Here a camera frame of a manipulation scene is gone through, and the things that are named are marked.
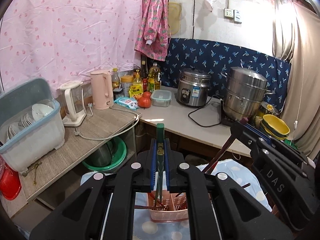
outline white countertop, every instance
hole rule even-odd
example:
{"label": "white countertop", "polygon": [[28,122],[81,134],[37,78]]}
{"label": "white countertop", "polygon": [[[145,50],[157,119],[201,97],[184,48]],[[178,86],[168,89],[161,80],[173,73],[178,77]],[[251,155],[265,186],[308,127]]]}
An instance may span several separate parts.
{"label": "white countertop", "polygon": [[[161,89],[172,92],[171,104],[168,107],[151,106],[146,109],[139,108],[138,111],[142,113],[140,119],[143,122],[155,126],[157,123],[164,123],[164,128],[167,131],[216,148],[222,148],[231,135],[228,126],[219,124],[204,128],[197,125],[188,118],[188,114],[195,108],[182,106],[177,102],[177,89],[169,87],[161,87]],[[191,117],[204,126],[218,123],[220,119],[219,103],[218,99],[212,98],[206,107],[191,114]],[[237,139],[228,151],[250,157],[250,149]]]}

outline white blender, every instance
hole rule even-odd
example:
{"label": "white blender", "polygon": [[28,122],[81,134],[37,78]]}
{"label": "white blender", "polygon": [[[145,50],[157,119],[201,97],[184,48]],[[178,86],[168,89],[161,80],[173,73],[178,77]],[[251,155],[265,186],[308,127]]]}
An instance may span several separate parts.
{"label": "white blender", "polygon": [[68,81],[61,85],[62,102],[66,116],[63,118],[63,125],[66,127],[78,127],[82,124],[86,113],[82,104],[82,82]]}

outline electrical outlet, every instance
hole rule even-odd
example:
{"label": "electrical outlet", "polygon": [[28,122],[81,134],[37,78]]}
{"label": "electrical outlet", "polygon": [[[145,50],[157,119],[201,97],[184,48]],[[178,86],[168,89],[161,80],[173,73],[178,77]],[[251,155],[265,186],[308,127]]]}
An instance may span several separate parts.
{"label": "electrical outlet", "polygon": [[225,8],[224,9],[224,16],[227,18],[232,18],[233,19],[233,10]]}
{"label": "electrical outlet", "polygon": [[234,15],[235,15],[235,17],[234,17],[235,23],[242,23],[240,11],[239,10],[235,10],[234,11]]}

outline stainless steel steamer pot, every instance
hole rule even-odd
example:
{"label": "stainless steel steamer pot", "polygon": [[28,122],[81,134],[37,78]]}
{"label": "stainless steel steamer pot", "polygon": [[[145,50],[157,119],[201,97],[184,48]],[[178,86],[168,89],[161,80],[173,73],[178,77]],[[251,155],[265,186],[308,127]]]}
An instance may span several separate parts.
{"label": "stainless steel steamer pot", "polygon": [[255,115],[264,95],[273,94],[267,90],[267,79],[251,69],[231,67],[229,74],[221,74],[227,79],[223,110],[235,121]]}

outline green plastic basin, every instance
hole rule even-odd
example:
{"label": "green plastic basin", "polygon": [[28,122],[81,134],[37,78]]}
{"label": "green plastic basin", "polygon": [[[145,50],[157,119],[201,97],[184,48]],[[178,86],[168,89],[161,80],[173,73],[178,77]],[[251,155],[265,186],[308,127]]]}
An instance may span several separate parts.
{"label": "green plastic basin", "polygon": [[82,161],[82,164],[91,171],[110,171],[118,167],[125,159],[127,155],[127,146],[124,141],[119,137],[114,137],[107,142],[111,150],[111,164],[105,167],[93,167],[86,163],[86,160]]}

